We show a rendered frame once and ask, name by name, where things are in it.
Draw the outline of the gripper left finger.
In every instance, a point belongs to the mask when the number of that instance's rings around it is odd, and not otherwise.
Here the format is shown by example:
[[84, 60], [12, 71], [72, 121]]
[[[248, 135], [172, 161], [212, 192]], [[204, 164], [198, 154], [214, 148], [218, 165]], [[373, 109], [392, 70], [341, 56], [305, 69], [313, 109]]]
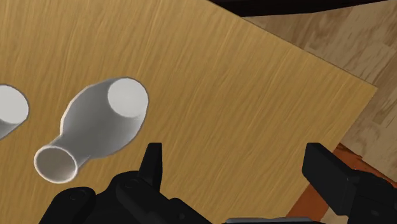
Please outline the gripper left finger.
[[58, 193], [39, 224], [212, 224], [178, 198], [160, 193], [162, 144], [150, 143], [138, 171], [112, 178], [97, 194], [89, 187]]

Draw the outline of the white vase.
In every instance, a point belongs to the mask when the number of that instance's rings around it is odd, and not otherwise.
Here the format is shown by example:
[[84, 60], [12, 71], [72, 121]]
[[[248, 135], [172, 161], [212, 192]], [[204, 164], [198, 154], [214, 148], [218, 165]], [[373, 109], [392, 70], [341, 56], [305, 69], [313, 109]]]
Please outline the white vase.
[[29, 115], [25, 95], [10, 85], [0, 85], [0, 140], [21, 125]]
[[89, 160], [120, 151], [139, 132], [148, 103], [145, 87], [133, 78], [85, 87], [64, 111], [60, 134], [36, 152], [37, 173], [51, 183], [68, 183]]

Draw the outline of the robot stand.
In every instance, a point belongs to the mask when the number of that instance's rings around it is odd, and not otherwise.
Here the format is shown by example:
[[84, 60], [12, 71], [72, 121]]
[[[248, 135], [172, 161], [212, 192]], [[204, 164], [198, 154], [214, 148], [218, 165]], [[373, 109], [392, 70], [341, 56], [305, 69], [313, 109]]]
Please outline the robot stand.
[[210, 0], [240, 17], [315, 13], [381, 1], [387, 0]]

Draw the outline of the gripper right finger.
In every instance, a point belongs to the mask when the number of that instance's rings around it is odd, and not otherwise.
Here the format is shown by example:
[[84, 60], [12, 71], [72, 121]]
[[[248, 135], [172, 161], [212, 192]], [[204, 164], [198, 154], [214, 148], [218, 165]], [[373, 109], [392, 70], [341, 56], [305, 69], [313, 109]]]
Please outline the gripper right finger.
[[397, 188], [370, 172], [351, 169], [320, 143], [308, 143], [302, 173], [347, 224], [397, 224]]

